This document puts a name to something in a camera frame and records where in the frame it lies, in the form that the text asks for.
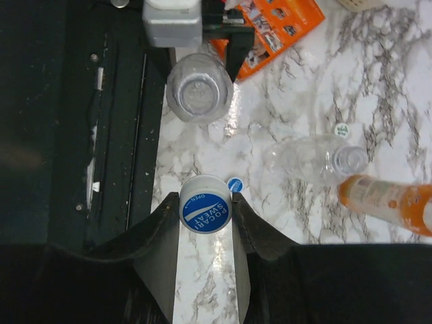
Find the orange packaging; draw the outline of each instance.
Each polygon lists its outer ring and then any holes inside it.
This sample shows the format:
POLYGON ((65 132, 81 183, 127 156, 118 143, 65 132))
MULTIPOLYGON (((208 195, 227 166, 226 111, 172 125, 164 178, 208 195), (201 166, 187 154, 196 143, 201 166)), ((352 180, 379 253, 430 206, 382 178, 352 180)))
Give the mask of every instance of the orange packaging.
MULTIPOLYGON (((268 64, 325 19, 314 0, 244 0, 237 8, 243 11, 246 24, 255 28, 255 45, 240 69, 240 80, 268 64)), ((224 58, 227 40, 211 43, 224 58)))

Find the bottle cap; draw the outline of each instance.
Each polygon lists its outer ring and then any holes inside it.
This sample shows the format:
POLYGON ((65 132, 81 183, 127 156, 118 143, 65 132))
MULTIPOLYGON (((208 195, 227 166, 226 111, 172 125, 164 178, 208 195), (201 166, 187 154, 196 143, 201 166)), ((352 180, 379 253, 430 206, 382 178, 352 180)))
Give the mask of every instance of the bottle cap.
POLYGON ((234 177, 227 181, 227 186, 231 192, 241 192, 243 190, 243 181, 240 178, 234 177))
POLYGON ((423 211, 423 222, 425 223, 426 228, 432 232, 432 201, 429 200, 423 211))
POLYGON ((232 216, 231 192, 213 175, 197 175, 180 191, 180 221, 189 230, 211 234, 224 228, 232 216))
POLYGON ((350 126, 345 123, 339 123, 335 127, 335 134, 342 138, 348 138, 350 135, 350 126))

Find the marble surface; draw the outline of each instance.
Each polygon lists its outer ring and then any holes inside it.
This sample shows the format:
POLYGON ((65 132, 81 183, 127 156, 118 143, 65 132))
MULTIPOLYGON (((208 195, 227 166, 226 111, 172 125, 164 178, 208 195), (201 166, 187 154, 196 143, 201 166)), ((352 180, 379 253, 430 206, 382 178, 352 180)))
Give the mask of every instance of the marble surface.
MULTIPOLYGON (((346 122, 349 141, 367 149, 367 173, 431 181, 432 1, 360 14, 335 0, 317 3, 326 21, 236 84, 225 119, 186 125, 165 108, 153 207, 196 174, 240 176, 255 211, 299 243, 432 242, 350 212, 334 189, 277 181, 263 167, 275 142, 346 122)), ((180 229, 174 323, 238 323, 231 230, 180 229)))

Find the white device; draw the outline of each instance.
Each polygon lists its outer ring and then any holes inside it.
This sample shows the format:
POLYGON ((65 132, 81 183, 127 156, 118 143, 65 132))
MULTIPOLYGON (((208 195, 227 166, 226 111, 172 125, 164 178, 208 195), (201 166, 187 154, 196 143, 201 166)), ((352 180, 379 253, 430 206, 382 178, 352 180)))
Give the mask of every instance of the white device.
POLYGON ((201 0, 144 0, 142 20, 154 47, 198 47, 203 41, 201 0))

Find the blue bottle cap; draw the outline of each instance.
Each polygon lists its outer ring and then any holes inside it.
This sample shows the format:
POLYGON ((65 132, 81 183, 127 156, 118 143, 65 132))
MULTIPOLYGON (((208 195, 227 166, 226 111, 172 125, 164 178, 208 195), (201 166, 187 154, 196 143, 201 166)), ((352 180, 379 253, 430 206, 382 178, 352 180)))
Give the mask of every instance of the blue bottle cap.
POLYGON ((227 181, 227 186, 231 192, 241 192, 243 190, 243 181, 240 178, 234 177, 227 181))

